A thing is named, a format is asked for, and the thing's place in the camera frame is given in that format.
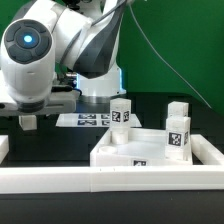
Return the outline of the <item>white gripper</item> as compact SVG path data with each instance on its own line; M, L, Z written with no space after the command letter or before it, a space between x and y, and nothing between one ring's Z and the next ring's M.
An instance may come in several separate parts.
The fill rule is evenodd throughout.
M6 88L1 86L0 116L72 113L76 110L76 101L80 95L81 91L79 89L73 89L68 85L54 85L45 105L36 103L21 106L8 95Z

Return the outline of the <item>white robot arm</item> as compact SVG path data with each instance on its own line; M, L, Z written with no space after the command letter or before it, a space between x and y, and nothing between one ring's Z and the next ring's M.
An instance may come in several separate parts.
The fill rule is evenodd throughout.
M0 43L0 116L76 110L81 94L55 85L55 66L88 78L111 69L124 10L133 0L31 0L5 29Z

